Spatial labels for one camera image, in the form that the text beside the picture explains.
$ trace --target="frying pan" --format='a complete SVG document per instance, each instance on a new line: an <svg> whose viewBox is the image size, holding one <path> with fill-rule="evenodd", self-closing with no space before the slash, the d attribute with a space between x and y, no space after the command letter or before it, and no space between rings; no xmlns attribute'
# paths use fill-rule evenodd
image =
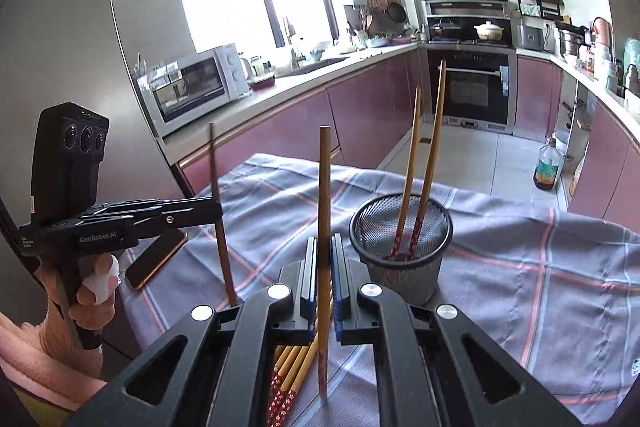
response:
<svg viewBox="0 0 640 427"><path fill-rule="evenodd" d="M389 8L386 9L389 13L391 20L397 24L404 24L406 22L406 12L400 3L389 3Z"/></svg>

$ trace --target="basket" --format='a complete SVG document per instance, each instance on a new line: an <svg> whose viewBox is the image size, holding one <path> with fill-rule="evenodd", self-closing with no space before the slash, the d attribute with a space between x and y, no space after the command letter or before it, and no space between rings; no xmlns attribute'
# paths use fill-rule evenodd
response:
<svg viewBox="0 0 640 427"><path fill-rule="evenodd" d="M409 241L420 205L412 194L404 233L396 259L386 259L396 237L402 194L389 194L367 201L349 225L349 239L360 260L369 267L371 280L398 293L406 302L423 306L438 288L442 255L453 236L449 211L431 198L428 201L414 256L407 261Z"/></svg>

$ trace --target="label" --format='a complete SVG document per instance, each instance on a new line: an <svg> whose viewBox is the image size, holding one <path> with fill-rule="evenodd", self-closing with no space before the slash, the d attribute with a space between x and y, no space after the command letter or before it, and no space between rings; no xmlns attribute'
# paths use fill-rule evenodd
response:
<svg viewBox="0 0 640 427"><path fill-rule="evenodd" d="M545 185L552 185L556 182L559 165L549 165L542 160L538 162L536 167L536 181Z"/></svg>

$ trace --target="toaster oven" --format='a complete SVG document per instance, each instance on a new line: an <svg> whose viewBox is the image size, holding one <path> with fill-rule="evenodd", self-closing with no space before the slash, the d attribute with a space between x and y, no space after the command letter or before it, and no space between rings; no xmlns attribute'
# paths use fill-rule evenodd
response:
<svg viewBox="0 0 640 427"><path fill-rule="evenodd" d="M234 44L157 66L137 82L160 138L249 91Z"/></svg>

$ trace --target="plastic bag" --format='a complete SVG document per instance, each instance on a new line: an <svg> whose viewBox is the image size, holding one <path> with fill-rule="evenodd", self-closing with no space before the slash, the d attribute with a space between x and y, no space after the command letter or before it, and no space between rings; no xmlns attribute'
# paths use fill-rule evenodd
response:
<svg viewBox="0 0 640 427"><path fill-rule="evenodd" d="M627 39L625 44L625 73L629 69L629 64L635 65L640 70L640 41L638 39Z"/></svg>

